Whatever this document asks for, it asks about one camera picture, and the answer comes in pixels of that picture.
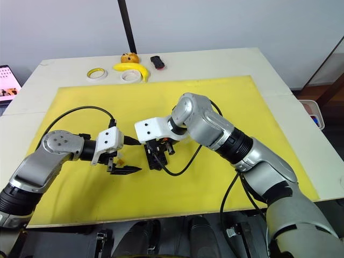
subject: gray joint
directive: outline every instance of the gray joint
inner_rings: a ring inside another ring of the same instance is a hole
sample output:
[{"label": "gray joint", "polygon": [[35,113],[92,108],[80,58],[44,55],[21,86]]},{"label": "gray joint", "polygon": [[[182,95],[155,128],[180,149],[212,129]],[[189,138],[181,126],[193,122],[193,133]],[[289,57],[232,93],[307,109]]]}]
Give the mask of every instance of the gray joint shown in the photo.
[{"label": "gray joint", "polygon": [[72,153],[72,160],[80,157],[84,140],[78,135],[63,130],[47,133],[42,139],[43,148],[53,154]]}]

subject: orange toy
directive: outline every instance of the orange toy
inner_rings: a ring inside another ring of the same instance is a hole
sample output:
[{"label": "orange toy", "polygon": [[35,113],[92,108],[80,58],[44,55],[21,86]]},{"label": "orange toy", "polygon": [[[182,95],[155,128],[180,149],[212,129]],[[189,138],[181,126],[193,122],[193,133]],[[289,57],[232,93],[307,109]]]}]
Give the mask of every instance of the orange toy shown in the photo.
[{"label": "orange toy", "polygon": [[135,53],[124,53],[120,57],[121,63],[139,63],[140,59]]}]

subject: white tape roll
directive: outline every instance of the white tape roll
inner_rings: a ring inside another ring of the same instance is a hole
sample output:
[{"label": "white tape roll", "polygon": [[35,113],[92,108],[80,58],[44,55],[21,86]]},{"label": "white tape roll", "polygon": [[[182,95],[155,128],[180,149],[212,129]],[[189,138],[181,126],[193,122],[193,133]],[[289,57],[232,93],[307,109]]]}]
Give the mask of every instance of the white tape roll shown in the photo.
[{"label": "white tape roll", "polygon": [[120,79],[124,83],[137,83],[141,81],[141,73],[137,70],[129,69],[120,75]]}]

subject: black pole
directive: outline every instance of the black pole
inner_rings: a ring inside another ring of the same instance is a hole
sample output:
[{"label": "black pole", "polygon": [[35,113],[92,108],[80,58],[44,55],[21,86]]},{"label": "black pole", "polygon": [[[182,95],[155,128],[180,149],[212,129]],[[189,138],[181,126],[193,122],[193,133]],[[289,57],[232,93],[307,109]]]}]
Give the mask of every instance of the black pole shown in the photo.
[{"label": "black pole", "polygon": [[128,40],[130,52],[137,54],[135,42],[134,42],[134,36],[133,36],[133,32],[132,32],[131,26],[130,26],[128,9],[127,9],[127,5],[125,3],[125,0],[118,0],[118,5],[119,5],[120,14],[122,15],[122,21],[123,21],[123,25],[124,25],[125,34],[127,35],[127,40]]}]

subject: white table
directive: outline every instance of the white table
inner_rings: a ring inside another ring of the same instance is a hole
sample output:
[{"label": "white table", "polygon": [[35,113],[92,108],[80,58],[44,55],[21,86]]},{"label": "white table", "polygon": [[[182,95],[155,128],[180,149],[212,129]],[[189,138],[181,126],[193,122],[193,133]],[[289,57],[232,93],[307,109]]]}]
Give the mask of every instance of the white table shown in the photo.
[{"label": "white table", "polygon": [[[151,72],[149,82],[250,75],[320,199],[344,197],[344,162],[258,48],[160,53],[167,66],[162,71],[151,64],[153,55],[140,55]],[[0,117],[1,188],[24,158],[58,87],[120,83],[120,73],[112,69],[119,60],[120,56],[50,59],[38,65]],[[108,70],[107,78],[89,82],[86,73],[95,67]]]}]

